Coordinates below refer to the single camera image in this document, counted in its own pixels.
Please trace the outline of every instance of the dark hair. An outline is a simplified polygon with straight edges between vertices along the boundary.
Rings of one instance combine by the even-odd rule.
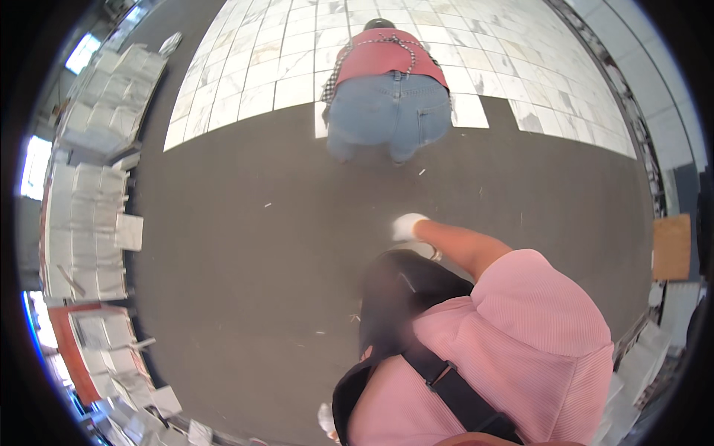
[[[372,29],[372,28],[396,28],[396,26],[394,26],[394,24],[392,22],[390,22],[389,20],[371,19],[364,26],[363,31],[367,31],[368,29]]]

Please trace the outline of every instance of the person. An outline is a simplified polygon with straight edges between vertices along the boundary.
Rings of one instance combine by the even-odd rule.
[[[356,146],[389,144],[396,166],[451,127],[448,85],[419,40],[373,19],[337,55],[321,101],[327,148],[340,162]]]
[[[397,218],[393,232],[432,245],[475,285],[414,250],[369,265],[361,361],[333,393],[338,441],[589,444],[614,346],[588,294],[539,252],[488,235],[417,213]]]

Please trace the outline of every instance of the floor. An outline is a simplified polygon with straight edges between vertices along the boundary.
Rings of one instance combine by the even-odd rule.
[[[652,217],[641,163],[522,131],[507,98],[473,95],[488,127],[453,128],[399,169],[379,150],[335,163],[312,101],[164,151],[222,7],[166,0],[127,41],[155,51],[183,33],[141,132],[129,205],[145,218],[144,246],[128,277],[136,326],[157,339],[152,376],[172,385],[184,416],[241,438],[332,444],[316,411],[356,360],[359,278],[405,212],[541,251],[590,294],[613,339],[644,311]]]
[[[618,107],[567,26],[534,0],[228,0],[193,55],[164,150],[272,110],[317,101],[338,51],[383,17],[443,67],[457,127],[487,128],[481,96],[518,129],[635,158]],[[319,117],[325,104],[315,102]],[[326,136],[319,118],[315,137]]]

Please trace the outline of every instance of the jeans back pocket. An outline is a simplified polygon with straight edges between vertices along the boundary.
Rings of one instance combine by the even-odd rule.
[[[444,136],[451,127],[451,103],[447,99],[439,106],[418,111],[419,146],[426,146]]]

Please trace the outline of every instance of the tile display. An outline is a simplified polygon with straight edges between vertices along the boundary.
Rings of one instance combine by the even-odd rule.
[[[164,150],[310,102],[315,137],[325,137],[322,87],[343,45],[376,17],[442,65],[454,126],[487,128],[479,96],[506,98],[522,131],[635,157],[600,71],[542,0],[228,0],[189,64]]]

